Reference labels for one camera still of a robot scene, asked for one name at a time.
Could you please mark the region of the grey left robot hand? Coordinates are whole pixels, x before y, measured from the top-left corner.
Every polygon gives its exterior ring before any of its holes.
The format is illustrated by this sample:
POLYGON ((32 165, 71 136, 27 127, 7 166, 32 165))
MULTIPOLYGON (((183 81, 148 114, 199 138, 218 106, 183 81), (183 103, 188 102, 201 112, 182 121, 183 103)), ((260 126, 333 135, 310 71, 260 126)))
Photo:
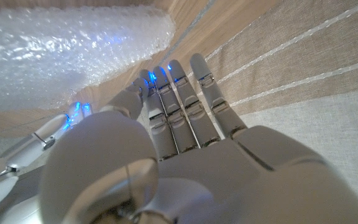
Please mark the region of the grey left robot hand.
POLYGON ((358 223, 330 163, 265 126, 248 128, 203 56, 155 67, 64 134, 39 187, 43 223, 358 223))

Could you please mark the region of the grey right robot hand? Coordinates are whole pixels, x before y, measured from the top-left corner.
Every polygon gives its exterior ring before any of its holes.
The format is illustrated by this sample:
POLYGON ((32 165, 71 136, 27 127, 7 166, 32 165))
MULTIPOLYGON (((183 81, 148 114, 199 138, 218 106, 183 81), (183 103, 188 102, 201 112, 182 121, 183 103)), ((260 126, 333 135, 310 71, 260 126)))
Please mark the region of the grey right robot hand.
POLYGON ((72 103, 67 113, 50 119, 38 130, 10 147, 0 157, 0 177, 29 166, 52 147, 63 134, 91 114, 93 110, 89 103, 72 103))

